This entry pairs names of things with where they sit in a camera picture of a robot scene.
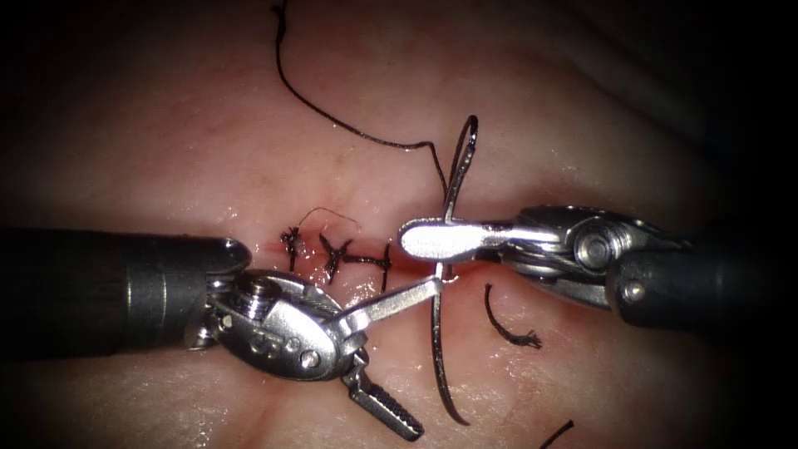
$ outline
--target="screw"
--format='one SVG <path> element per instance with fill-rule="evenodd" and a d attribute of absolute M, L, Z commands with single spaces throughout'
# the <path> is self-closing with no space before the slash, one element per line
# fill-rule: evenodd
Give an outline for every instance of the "screw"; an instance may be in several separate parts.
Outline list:
<path fill-rule="evenodd" d="M 316 351 L 310 350 L 299 356 L 299 362 L 302 364 L 302 368 L 315 368 L 321 362 L 321 359 Z"/>
<path fill-rule="evenodd" d="M 646 288 L 637 279 L 632 279 L 623 286 L 622 295 L 627 303 L 636 303 L 646 296 Z"/>
<path fill-rule="evenodd" d="M 296 337 L 289 338 L 288 341 L 285 343 L 285 350 L 290 353 L 293 353 L 297 349 L 299 349 L 299 338 Z"/>
<path fill-rule="evenodd" d="M 222 319 L 219 320 L 219 330 L 226 331 L 233 328 L 233 317 L 230 315 L 224 315 Z"/>

